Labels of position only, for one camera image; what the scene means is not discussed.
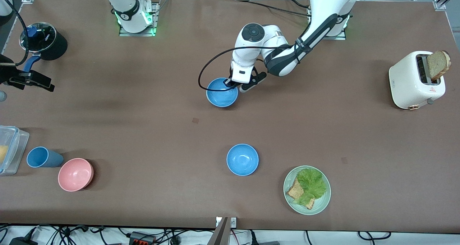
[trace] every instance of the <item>green plate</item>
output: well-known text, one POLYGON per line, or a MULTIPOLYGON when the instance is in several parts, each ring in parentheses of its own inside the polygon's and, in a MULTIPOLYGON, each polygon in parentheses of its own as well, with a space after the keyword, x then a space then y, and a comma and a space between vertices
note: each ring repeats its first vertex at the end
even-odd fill
POLYGON ((294 211, 298 212, 299 214, 304 214, 304 215, 319 214, 327 207, 327 205, 329 204, 329 201, 331 200, 331 185, 329 184, 327 177, 325 176, 324 173, 322 173, 321 170, 315 167, 312 167, 312 166, 298 166, 297 168, 294 168, 293 170, 291 170, 291 172, 287 174, 286 179, 284 179, 283 191, 284 191, 284 198, 286 199, 286 202, 289 204, 289 206, 292 209, 294 209, 294 211), (313 208, 311 210, 307 209, 303 205, 295 204, 294 199, 286 194, 289 191, 289 188, 291 188, 292 184, 294 184, 294 180, 297 177, 297 173, 299 173, 301 170, 305 168, 312 168, 312 169, 316 169, 319 172, 321 172, 322 180, 326 184, 326 192, 319 199, 315 200, 315 204, 313 204, 313 208))

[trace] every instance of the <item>black pot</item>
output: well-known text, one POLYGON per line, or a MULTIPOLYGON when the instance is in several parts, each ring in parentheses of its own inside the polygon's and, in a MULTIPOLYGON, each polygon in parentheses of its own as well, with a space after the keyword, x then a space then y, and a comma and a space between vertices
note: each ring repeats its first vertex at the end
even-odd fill
MULTIPOLYGON (((38 22, 27 27, 29 52, 40 53, 43 60, 51 61, 61 57, 67 50, 67 40, 55 27, 46 23, 38 22)), ((19 44, 24 46, 25 34, 21 33, 19 44)))

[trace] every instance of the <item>pink bowl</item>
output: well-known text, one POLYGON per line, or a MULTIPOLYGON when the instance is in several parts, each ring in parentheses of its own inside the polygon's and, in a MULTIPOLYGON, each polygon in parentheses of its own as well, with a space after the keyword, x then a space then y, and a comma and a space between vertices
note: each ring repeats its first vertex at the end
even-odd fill
POLYGON ((93 176, 94 171, 87 160, 74 158, 61 167, 57 181, 65 191, 74 192, 87 186, 93 176))

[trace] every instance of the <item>lettuce leaf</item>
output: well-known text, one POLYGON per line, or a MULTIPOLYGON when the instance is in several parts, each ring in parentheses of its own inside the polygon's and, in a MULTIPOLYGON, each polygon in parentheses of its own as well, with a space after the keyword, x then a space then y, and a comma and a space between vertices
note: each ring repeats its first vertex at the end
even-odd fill
POLYGON ((305 200, 310 196, 318 199, 326 192, 326 183, 322 180, 322 174, 316 169, 306 168, 301 170, 297 173, 297 180, 304 189, 304 194, 302 196, 305 197, 302 200, 305 200))
POLYGON ((313 198, 315 198, 315 197, 312 194, 304 193, 298 199, 295 199, 294 203, 305 206, 305 205, 309 204, 310 200, 313 199, 313 198))

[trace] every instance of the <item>white toaster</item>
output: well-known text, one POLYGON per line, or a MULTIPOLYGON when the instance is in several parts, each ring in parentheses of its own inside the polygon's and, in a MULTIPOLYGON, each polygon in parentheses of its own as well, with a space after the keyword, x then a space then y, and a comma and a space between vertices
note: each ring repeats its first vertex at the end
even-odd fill
POLYGON ((429 51, 409 53, 389 70, 393 102, 402 109, 419 109, 442 97, 446 92, 444 76, 432 81, 428 71, 429 51))

